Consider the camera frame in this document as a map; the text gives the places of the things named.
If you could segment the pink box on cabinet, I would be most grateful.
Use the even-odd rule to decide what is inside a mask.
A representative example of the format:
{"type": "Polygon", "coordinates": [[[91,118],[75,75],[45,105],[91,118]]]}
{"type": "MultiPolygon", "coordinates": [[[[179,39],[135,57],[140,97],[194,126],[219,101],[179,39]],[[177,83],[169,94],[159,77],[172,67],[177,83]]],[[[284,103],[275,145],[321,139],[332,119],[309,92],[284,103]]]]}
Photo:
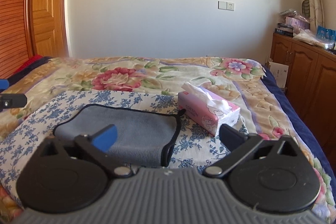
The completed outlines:
{"type": "Polygon", "coordinates": [[[292,26],[293,28],[300,28],[303,30],[310,28],[309,22],[289,16],[285,18],[285,24],[292,26]]]}

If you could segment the blue floral white cloth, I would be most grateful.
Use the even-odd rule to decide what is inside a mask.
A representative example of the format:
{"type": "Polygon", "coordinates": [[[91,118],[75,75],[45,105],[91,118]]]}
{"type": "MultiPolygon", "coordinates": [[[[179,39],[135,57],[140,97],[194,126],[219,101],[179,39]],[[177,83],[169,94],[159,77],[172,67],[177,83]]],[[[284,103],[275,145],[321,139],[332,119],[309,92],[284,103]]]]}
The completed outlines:
{"type": "MultiPolygon", "coordinates": [[[[1,141],[1,184],[16,203],[20,203],[15,186],[17,179],[37,146],[52,134],[56,125],[69,120],[89,103],[162,114],[178,111],[176,96],[117,91],[62,92],[1,141]]],[[[195,167],[202,171],[228,153],[219,137],[212,137],[189,117],[183,116],[169,168],[195,167]]]]}

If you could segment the red blanket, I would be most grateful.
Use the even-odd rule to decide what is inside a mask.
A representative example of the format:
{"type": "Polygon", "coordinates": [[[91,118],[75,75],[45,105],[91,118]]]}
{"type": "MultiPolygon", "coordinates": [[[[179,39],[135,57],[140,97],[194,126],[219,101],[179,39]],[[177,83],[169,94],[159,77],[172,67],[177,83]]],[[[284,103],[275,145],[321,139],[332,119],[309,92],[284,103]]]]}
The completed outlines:
{"type": "Polygon", "coordinates": [[[35,55],[25,61],[10,77],[25,77],[34,69],[45,63],[45,57],[41,55],[35,55]]]}

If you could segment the grey towel black trim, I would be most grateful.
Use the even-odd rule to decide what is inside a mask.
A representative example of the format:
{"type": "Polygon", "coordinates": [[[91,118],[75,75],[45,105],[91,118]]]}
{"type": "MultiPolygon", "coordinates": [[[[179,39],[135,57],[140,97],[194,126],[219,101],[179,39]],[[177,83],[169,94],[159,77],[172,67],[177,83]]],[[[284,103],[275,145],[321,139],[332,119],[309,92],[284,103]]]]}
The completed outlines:
{"type": "Polygon", "coordinates": [[[98,149],[119,162],[167,167],[184,113],[185,110],[180,110],[176,114],[161,114],[89,104],[70,120],[57,125],[54,135],[60,140],[71,141],[79,135],[93,136],[112,126],[112,131],[94,142],[98,149]]]}

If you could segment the floral bed blanket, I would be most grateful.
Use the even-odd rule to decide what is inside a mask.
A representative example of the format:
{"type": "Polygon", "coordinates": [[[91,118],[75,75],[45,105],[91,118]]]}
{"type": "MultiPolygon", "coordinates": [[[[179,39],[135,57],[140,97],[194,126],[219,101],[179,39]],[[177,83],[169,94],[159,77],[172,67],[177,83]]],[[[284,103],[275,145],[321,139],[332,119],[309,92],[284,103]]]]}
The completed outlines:
{"type": "MultiPolygon", "coordinates": [[[[16,84],[9,93],[23,93],[21,109],[1,112],[1,141],[40,107],[62,92],[117,91],[176,96],[186,82],[203,86],[240,107],[236,128],[256,132],[264,139],[290,135],[313,166],[321,192],[313,207],[316,215],[335,223],[335,176],[317,140],[299,118],[267,68],[251,59],[195,57],[146,59],[106,57],[63,59],[45,57],[45,63],[16,84]]],[[[22,209],[1,184],[1,221],[10,222],[22,209]]]]}

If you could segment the blue packet on cabinet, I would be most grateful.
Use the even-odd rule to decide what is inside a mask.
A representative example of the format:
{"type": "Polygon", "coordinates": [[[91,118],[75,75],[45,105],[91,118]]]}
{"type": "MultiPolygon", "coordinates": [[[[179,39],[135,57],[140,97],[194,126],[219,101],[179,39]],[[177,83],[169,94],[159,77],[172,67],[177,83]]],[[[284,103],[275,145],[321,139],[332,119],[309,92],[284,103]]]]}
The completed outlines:
{"type": "Polygon", "coordinates": [[[318,26],[317,36],[321,38],[329,46],[328,48],[333,50],[335,47],[335,30],[325,28],[323,26],[318,26]]]}

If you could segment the dark book stack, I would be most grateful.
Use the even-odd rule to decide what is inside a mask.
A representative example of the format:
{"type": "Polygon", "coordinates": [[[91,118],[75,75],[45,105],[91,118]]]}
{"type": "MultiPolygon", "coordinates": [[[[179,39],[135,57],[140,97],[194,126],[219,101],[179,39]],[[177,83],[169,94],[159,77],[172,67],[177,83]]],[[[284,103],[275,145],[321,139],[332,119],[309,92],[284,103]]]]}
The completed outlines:
{"type": "Polygon", "coordinates": [[[294,28],[285,23],[278,23],[277,27],[274,29],[274,33],[292,38],[294,36],[294,28]]]}

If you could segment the plastic bag on cabinet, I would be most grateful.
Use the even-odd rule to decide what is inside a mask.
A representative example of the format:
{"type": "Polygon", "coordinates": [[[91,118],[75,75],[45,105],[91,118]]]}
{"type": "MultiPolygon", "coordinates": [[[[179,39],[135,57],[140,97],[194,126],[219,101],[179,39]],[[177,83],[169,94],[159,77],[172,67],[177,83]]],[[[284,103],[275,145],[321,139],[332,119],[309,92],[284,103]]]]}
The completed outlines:
{"type": "Polygon", "coordinates": [[[298,34],[293,37],[295,40],[314,45],[323,49],[328,48],[328,43],[314,35],[310,30],[300,30],[298,34]]]}

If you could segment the white wall switch socket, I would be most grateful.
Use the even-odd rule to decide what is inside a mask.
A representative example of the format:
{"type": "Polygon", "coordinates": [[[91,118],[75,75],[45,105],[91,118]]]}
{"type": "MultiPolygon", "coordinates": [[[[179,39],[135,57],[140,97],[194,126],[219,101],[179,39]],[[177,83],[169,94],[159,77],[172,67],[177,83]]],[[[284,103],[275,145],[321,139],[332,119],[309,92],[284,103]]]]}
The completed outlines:
{"type": "Polygon", "coordinates": [[[235,10],[235,4],[233,2],[218,1],[218,9],[219,10],[234,11],[235,10]]]}

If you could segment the wooden cabinet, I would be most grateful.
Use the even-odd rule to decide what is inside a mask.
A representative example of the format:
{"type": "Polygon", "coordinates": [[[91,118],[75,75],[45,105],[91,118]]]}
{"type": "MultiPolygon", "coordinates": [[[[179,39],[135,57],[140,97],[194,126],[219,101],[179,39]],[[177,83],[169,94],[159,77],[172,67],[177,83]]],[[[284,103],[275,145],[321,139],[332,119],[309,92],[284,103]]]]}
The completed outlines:
{"type": "Polygon", "coordinates": [[[335,55],[273,34],[270,58],[289,66],[286,97],[320,143],[335,135],[335,55]]]}

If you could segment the pink tissue pack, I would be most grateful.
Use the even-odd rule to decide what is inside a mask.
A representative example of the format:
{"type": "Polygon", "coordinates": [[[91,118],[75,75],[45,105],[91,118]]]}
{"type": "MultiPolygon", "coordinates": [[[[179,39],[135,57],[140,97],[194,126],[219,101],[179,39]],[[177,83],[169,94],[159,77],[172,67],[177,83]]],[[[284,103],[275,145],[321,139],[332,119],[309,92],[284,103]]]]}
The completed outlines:
{"type": "Polygon", "coordinates": [[[212,136],[219,135],[221,125],[234,126],[240,107],[202,86],[184,83],[178,93],[178,107],[212,136]]]}

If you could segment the louvered wooden closet door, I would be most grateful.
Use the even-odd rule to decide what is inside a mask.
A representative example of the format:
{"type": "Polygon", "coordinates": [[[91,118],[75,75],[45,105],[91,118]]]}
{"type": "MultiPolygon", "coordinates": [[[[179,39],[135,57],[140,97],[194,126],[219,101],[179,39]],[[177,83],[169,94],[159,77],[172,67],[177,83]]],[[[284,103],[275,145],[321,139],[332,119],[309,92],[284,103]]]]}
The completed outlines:
{"type": "Polygon", "coordinates": [[[12,75],[33,56],[27,0],[1,0],[1,78],[12,75]]]}

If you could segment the white paper board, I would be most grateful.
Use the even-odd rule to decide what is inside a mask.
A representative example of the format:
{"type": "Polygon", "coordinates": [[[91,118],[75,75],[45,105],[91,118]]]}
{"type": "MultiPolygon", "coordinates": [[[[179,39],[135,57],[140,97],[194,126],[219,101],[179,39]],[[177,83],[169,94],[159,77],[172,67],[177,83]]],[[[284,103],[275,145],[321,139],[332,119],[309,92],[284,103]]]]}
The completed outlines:
{"type": "Polygon", "coordinates": [[[289,66],[269,61],[266,64],[266,68],[268,74],[271,76],[271,79],[275,81],[276,85],[280,89],[285,89],[289,73],[289,66]]]}

